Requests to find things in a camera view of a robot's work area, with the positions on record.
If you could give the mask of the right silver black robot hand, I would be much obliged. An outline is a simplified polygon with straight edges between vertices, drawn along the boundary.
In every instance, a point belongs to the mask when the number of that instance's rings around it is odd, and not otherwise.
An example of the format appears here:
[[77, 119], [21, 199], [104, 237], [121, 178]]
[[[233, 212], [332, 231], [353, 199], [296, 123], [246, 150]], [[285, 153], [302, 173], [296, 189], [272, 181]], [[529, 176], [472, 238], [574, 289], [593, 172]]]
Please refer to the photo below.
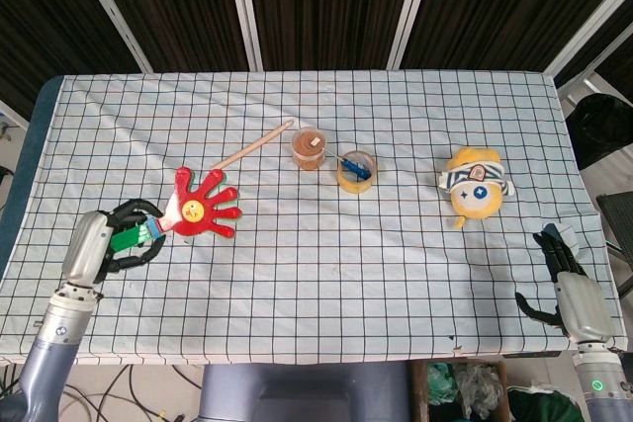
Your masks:
[[553, 313], [532, 307], [521, 293], [514, 295], [529, 318], [557, 327], [577, 345], [606, 343], [615, 327], [599, 284], [591, 279], [573, 252], [577, 245], [573, 229], [563, 223], [548, 223], [533, 234], [554, 286], [557, 306]]

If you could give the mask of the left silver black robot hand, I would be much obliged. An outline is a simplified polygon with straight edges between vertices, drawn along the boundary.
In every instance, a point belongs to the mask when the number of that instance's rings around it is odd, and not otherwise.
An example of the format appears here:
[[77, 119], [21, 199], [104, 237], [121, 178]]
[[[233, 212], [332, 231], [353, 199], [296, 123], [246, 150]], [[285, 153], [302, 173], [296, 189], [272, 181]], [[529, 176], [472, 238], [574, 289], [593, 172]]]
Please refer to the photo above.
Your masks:
[[74, 286], [89, 288], [110, 274], [148, 264], [166, 240], [158, 229], [162, 217], [162, 211], [143, 199], [129, 200], [112, 211], [84, 214], [72, 233], [63, 277]]

